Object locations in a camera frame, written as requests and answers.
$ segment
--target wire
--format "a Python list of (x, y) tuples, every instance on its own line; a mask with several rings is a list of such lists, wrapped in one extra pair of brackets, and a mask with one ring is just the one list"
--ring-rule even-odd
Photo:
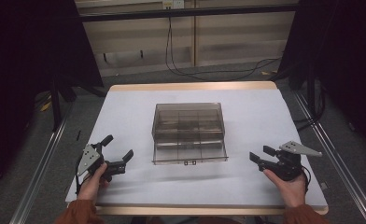
[(78, 195), (79, 193), (80, 193), (80, 189), (81, 189), (81, 185), (80, 185), (80, 183), (78, 182), (78, 175), (77, 175), (77, 173), (78, 173), (78, 165), (80, 164), (80, 162), (81, 162), (81, 158), (82, 158), (83, 156), (82, 155), (80, 155), (79, 157), (78, 157), (78, 159), (77, 159), (77, 161), (76, 161), (76, 169), (75, 169), (75, 171), (76, 171), (76, 173), (75, 173), (75, 179), (76, 179), (76, 195)]
[(296, 122), (303, 122), (303, 121), (308, 121), (307, 124), (303, 125), (302, 127), (297, 129), (297, 132), (300, 132), (308, 127), (310, 127), (311, 125), (315, 124), (316, 122), (318, 122), (320, 120), (320, 118), (322, 117), (325, 108), (326, 108), (326, 99), (325, 99), (325, 91), (323, 88), (320, 89), (320, 94), (319, 94), (319, 100), (318, 100), (318, 112), (315, 115), (314, 118), (310, 118), (310, 119), (302, 119), (302, 120), (296, 120)]
[(305, 166), (302, 165), (302, 168), (304, 168), (309, 175), (309, 177), (308, 177), (305, 174), (305, 171), (303, 171), (303, 175), (305, 177), (305, 193), (306, 193), (308, 191), (308, 186), (311, 183), (312, 176), (311, 176), (311, 172), (309, 172), (309, 170)]
[[(207, 71), (207, 72), (195, 72), (195, 73), (185, 73), (180, 71), (176, 65), (175, 65), (175, 60), (174, 60), (174, 52), (173, 52), (173, 40), (172, 40), (172, 22), (171, 22), (171, 18), (169, 18), (169, 30), (168, 30), (168, 38), (166, 41), (166, 48), (165, 48), (165, 64), (168, 67), (169, 71), (171, 71), (173, 74), (177, 75), (177, 76), (183, 76), (183, 77), (192, 77), (192, 78), (196, 78), (202, 81), (212, 81), (212, 82), (219, 82), (219, 81), (235, 81), (235, 80), (239, 80), (245, 77), (248, 77), (250, 75), (252, 75), (257, 69), (262, 68), (270, 63), (274, 63), (278, 60), (281, 59), (280, 58), (276, 58), (276, 59), (264, 59), (261, 60), (259, 62), (256, 63), (254, 68), (250, 68), (250, 69), (244, 69), (244, 70), (218, 70), (218, 71)], [(170, 49), (170, 54), (171, 54), (171, 61), (172, 61), (172, 65), (174, 66), (175, 70), (173, 70), (169, 64), (168, 64), (168, 49)], [(261, 66), (259, 66), (260, 63), (265, 62), (265, 61), (270, 61), (266, 64), (263, 64)], [(230, 78), (230, 79), (223, 79), (223, 80), (214, 80), (214, 79), (207, 79), (207, 78), (202, 78), (202, 77), (196, 77), (196, 75), (200, 75), (200, 74), (211, 74), (211, 73), (244, 73), (244, 72), (249, 72), (248, 74), (242, 76), (242, 77), (236, 77), (236, 78)]]
[[(326, 25), (326, 29), (325, 29), (324, 35), (322, 37), (320, 37), (320, 39), (319, 39), (320, 46), (318, 48), (319, 50), (317, 51), (315, 57), (313, 58), (314, 59), (314, 62), (318, 60), (318, 58), (320, 56), (320, 53), (321, 53), (321, 51), (322, 51), (322, 49), (323, 49), (323, 47), (325, 45), (326, 38), (328, 36), (328, 32), (330, 31), (331, 24), (332, 24), (332, 21), (334, 20), (334, 17), (335, 17), (335, 14), (337, 12), (339, 3), (340, 3), (340, 0), (337, 0), (336, 3), (335, 3), (334, 10), (333, 10), (333, 12), (331, 14), (331, 18), (329, 19), (328, 24)], [(304, 60), (297, 61), (296, 63), (294, 63), (293, 65), (291, 65), (287, 69), (285, 69), (285, 71), (282, 71), (281, 73), (278, 73), (278, 74), (274, 75), (269, 80), (270, 81), (277, 81), (278, 79), (282, 79), (282, 78), (288, 77), (289, 76), (289, 70), (297, 67), (299, 64), (301, 64), (303, 62), (304, 62)]]

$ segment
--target transparent plastic box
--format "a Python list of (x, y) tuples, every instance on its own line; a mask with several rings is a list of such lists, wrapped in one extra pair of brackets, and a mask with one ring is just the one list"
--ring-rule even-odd
[(220, 103), (157, 104), (152, 135), (154, 164), (228, 159)]

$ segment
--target metal frame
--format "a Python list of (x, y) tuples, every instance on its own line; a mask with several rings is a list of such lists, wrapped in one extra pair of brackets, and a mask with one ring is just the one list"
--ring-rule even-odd
[(66, 114), (63, 117), (63, 120), (56, 132), (52, 134), (49, 140), (49, 144), (44, 151), (43, 157), (41, 158), (40, 163), (37, 165), (34, 176), (32, 177), (28, 188), (22, 196), (20, 203), (14, 212), (14, 215), (9, 222), (10, 224), (23, 224), (25, 223), (26, 218), (28, 218), (32, 205), (35, 201), (35, 197), (40, 189), (41, 183), (43, 182), (44, 176), (46, 175), (46, 171), (49, 167), (49, 162), (51, 161), (52, 155), (54, 154), (54, 151), (62, 137), (63, 130), (66, 125), (66, 120), (69, 117), (72, 108), (73, 103), (68, 104)]
[[(303, 95), (298, 93), (297, 91), (294, 92), (294, 95), (305, 116), (308, 119), (312, 118), (311, 112), (307, 108), (308, 103), (303, 97)], [(343, 159), (340, 157), (340, 154), (338, 153), (334, 144), (326, 134), (322, 125), (317, 121), (312, 125), (312, 128), (315, 134), (317, 135), (320, 144), (325, 149), (326, 154), (329, 156), (329, 159), (331, 160), (331, 163), (333, 164), (335, 170), (337, 171), (338, 175), (344, 182), (346, 189), (350, 193), (352, 199), (358, 206), (359, 211), (366, 220), (366, 194), (356, 181), (355, 177), (352, 176), (351, 172), (345, 165)]]
[(121, 13), (100, 13), (82, 14), (78, 17), (57, 18), (60, 21), (123, 21), (138, 19), (155, 19), (170, 17), (191, 17), (191, 16), (211, 16), (230, 15), (248, 13), (269, 13), (297, 11), (300, 8), (321, 7), (321, 4), (284, 4), (284, 5), (264, 5), (254, 7), (205, 7), (205, 8), (184, 8), (171, 10), (151, 10)]

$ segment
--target black curtain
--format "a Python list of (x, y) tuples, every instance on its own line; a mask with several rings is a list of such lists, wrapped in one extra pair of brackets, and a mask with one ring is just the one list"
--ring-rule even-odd
[(323, 7), (296, 12), (279, 71), (292, 89), (313, 73), (366, 137), (366, 0), (301, 0)]
[(82, 23), (61, 20), (76, 16), (73, 0), (0, 0), (0, 177), (54, 75), (103, 86)]

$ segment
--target orange sleeve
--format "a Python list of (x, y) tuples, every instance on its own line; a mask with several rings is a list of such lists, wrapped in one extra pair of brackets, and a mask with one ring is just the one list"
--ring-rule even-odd
[(91, 200), (72, 201), (64, 212), (55, 220), (55, 224), (104, 224), (96, 215), (96, 208)]
[(323, 216), (314, 211), (314, 209), (303, 204), (295, 208), (286, 209), (283, 214), (284, 224), (329, 224)]

